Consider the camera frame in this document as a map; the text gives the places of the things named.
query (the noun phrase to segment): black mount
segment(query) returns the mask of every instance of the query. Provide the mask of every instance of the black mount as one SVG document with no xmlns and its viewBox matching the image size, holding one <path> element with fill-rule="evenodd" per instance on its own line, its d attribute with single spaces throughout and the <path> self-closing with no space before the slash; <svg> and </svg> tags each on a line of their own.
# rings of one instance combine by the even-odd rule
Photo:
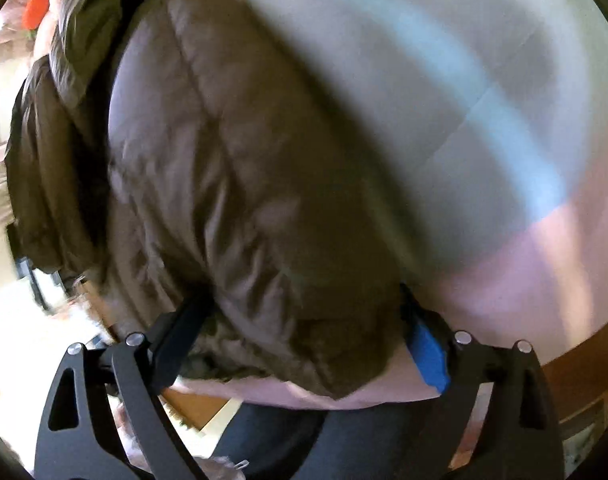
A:
<svg viewBox="0 0 608 480">
<path fill-rule="evenodd" d="M 562 480 L 560 428 L 532 346 L 519 341 L 513 348 L 495 348 L 480 344 L 467 332 L 453 333 L 440 316 L 421 309 L 405 292 L 405 302 L 414 312 L 407 318 L 409 334 L 417 333 L 415 323 L 433 336 L 433 349 L 446 356 L 448 377 L 395 478 Z M 147 335 L 131 334 L 106 349 L 69 346 L 42 415 L 35 478 L 205 480 L 158 395 L 175 381 L 212 310 L 212 296 L 204 289 L 174 314 L 161 316 Z M 493 383 L 493 389 L 480 439 L 469 464 L 451 471 L 449 464 L 482 383 Z M 130 465 L 108 404 L 107 386 L 119 391 L 152 474 Z M 0 440 L 0 479 L 29 479 L 5 449 Z M 604 468 L 608 468 L 608 431 L 570 480 L 602 478 L 595 474 Z"/>
</svg>

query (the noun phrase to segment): person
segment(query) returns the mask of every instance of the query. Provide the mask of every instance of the person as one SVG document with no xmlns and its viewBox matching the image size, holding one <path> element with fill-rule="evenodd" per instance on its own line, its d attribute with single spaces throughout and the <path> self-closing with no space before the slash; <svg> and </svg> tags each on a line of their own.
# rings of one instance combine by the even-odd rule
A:
<svg viewBox="0 0 608 480">
<path fill-rule="evenodd" d="M 95 269 L 125 334 L 212 286 L 178 386 L 414 411 L 437 392 L 405 351 L 401 279 L 454 328 L 528 339 L 543 363 L 608 322 L 608 22 L 593 0 L 62 9 L 16 105 L 22 242 L 46 267 Z M 315 434 L 341 417 L 306 413 Z"/>
</svg>

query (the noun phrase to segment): screw head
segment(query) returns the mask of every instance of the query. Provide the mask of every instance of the screw head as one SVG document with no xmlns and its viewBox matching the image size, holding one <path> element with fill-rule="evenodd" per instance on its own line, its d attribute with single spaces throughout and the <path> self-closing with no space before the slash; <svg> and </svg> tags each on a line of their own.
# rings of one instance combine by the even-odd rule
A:
<svg viewBox="0 0 608 480">
<path fill-rule="evenodd" d="M 517 341 L 517 349 L 524 354 L 530 354 L 533 351 L 533 346 L 528 341 Z"/>
<path fill-rule="evenodd" d="M 470 345 L 472 343 L 472 336 L 465 330 L 455 332 L 455 341 L 460 345 Z"/>
<path fill-rule="evenodd" d="M 144 342 L 145 336 L 142 332 L 133 332 L 126 338 L 128 346 L 140 346 Z"/>
<path fill-rule="evenodd" d="M 70 355 L 77 355 L 79 354 L 79 352 L 82 351 L 82 348 L 84 347 L 84 345 L 82 345 L 81 343 L 73 343 L 71 346 L 68 347 L 68 350 L 66 350 Z"/>
</svg>

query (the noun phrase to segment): jacket hood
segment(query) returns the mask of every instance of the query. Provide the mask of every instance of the jacket hood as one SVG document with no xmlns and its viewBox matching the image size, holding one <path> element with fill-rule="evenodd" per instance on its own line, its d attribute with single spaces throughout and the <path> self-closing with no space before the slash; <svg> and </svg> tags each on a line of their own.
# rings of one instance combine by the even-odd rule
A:
<svg viewBox="0 0 608 480">
<path fill-rule="evenodd" d="M 50 56 L 15 102 L 8 185 L 24 253 L 45 272 L 102 262 L 109 60 L 140 1 L 63 0 Z"/>
</svg>

